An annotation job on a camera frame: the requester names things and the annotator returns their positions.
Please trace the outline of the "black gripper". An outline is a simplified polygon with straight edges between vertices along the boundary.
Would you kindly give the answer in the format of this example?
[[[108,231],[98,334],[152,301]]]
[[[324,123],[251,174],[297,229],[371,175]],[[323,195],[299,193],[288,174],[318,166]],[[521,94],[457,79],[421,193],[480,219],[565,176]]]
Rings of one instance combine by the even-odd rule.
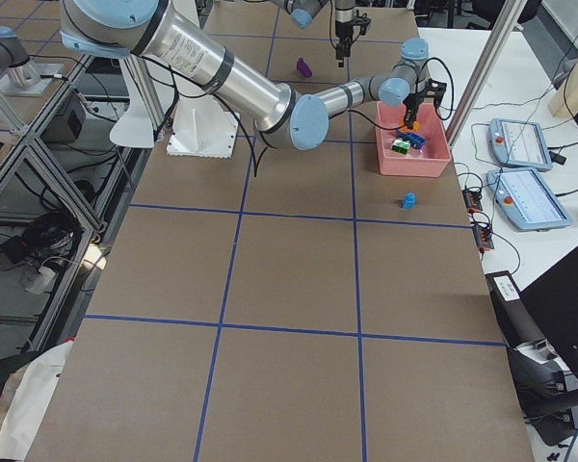
[[[371,18],[358,9],[341,9],[338,13],[335,7],[330,8],[329,41],[335,48],[335,57],[339,67],[344,67],[351,57],[352,45],[360,36],[365,36],[370,28]]]
[[[432,78],[418,82],[404,101],[404,104],[407,108],[404,116],[404,126],[407,129],[414,128],[419,106],[426,99],[431,101],[434,107],[438,110],[446,90],[446,83],[436,81]]]

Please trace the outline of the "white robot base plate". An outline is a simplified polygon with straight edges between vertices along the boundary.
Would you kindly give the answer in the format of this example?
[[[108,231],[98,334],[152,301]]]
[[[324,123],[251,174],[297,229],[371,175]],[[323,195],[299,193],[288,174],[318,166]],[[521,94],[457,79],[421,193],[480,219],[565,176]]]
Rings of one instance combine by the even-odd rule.
[[[226,159],[232,156],[238,121],[215,101],[177,105],[167,146],[170,156]]]

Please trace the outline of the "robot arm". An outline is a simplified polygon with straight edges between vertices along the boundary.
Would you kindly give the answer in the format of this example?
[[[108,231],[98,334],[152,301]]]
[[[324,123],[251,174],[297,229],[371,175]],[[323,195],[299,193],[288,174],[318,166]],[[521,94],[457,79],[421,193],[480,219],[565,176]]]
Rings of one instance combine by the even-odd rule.
[[[335,60],[343,67],[351,57],[352,47],[360,36],[365,36],[371,24],[367,13],[360,13],[355,1],[272,0],[280,10],[288,13],[299,28],[308,27],[316,15],[330,5],[329,41]]]
[[[388,73],[300,95],[235,57],[170,1],[64,1],[60,13],[65,47],[115,59],[154,56],[204,93],[252,116],[258,138],[274,149],[313,149],[326,138],[332,117],[371,101],[405,105],[400,125],[410,129],[424,99],[439,106],[446,91],[445,83],[427,75],[429,46],[420,38],[403,44]]]

